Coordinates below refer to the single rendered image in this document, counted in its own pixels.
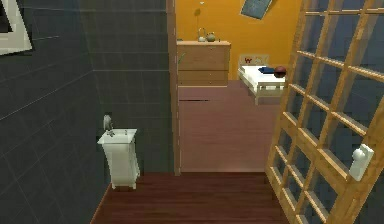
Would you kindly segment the wooden chest of drawers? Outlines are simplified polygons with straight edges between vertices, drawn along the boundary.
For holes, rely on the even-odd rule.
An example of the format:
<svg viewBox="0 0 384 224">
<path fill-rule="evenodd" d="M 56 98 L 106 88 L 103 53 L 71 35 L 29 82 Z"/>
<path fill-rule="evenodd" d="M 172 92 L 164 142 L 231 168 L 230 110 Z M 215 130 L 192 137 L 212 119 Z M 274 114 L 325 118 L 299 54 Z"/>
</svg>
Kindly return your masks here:
<svg viewBox="0 0 384 224">
<path fill-rule="evenodd" d="M 227 86 L 231 43 L 178 41 L 179 86 Z"/>
</svg>

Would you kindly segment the white bed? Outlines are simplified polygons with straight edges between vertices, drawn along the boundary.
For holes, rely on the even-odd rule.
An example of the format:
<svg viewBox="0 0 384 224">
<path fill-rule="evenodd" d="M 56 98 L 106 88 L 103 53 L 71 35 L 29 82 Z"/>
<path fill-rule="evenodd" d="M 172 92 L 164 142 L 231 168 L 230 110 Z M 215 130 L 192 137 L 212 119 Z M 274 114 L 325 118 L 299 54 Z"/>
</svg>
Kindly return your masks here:
<svg viewBox="0 0 384 224">
<path fill-rule="evenodd" d="M 284 91 L 285 78 L 262 74 L 258 69 L 268 67 L 268 54 L 241 54 L 238 77 L 247 86 L 256 105 L 278 105 Z"/>
</svg>

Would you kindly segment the grey sink faucet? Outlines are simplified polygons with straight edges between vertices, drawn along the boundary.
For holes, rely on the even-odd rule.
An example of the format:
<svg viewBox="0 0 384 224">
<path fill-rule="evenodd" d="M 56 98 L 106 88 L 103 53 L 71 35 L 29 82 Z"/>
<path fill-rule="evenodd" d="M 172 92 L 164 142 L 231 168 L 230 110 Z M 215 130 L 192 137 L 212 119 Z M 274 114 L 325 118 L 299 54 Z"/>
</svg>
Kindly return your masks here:
<svg viewBox="0 0 384 224">
<path fill-rule="evenodd" d="M 103 128 L 107 135 L 109 136 L 114 135 L 112 118 L 108 114 L 106 114 L 103 118 Z"/>
</svg>

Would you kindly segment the blue framed picture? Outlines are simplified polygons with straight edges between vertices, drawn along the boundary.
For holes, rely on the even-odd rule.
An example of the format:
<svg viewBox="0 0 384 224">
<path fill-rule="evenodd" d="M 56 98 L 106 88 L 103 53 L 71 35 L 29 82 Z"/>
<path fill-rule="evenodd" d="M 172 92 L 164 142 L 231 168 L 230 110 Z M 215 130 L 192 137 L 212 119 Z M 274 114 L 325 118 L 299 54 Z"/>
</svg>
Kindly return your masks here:
<svg viewBox="0 0 384 224">
<path fill-rule="evenodd" d="M 272 2 L 273 0 L 245 0 L 240 13 L 261 20 Z"/>
</svg>

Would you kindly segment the wooden lattice room door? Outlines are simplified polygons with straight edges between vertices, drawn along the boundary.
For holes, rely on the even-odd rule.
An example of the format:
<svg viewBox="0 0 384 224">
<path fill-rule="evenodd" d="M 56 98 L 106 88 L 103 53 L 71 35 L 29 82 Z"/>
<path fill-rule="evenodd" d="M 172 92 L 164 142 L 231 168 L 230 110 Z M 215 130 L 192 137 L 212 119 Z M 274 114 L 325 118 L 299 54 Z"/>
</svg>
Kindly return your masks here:
<svg viewBox="0 0 384 224">
<path fill-rule="evenodd" d="M 384 0 L 302 0 L 265 172 L 290 224 L 384 224 Z"/>
</svg>

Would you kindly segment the white framed mirror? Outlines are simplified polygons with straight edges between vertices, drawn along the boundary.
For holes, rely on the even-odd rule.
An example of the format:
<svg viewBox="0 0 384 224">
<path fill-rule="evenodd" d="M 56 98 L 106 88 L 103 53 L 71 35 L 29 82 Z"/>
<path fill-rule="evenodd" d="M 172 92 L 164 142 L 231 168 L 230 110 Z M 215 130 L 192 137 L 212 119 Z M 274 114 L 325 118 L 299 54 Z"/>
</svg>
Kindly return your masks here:
<svg viewBox="0 0 384 224">
<path fill-rule="evenodd" d="M 16 0 L 0 0 L 0 56 L 32 49 Z"/>
</svg>

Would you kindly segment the white pedestal sink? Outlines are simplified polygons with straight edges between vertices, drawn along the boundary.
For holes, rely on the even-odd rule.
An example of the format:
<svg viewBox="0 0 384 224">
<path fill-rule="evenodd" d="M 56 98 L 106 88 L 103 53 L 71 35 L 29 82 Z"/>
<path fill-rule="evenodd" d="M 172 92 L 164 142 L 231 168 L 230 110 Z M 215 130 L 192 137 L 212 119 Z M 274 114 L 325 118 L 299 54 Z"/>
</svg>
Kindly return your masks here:
<svg viewBox="0 0 384 224">
<path fill-rule="evenodd" d="M 113 129 L 105 131 L 98 140 L 107 158 L 112 188 L 136 188 L 140 177 L 135 150 L 136 129 Z"/>
</svg>

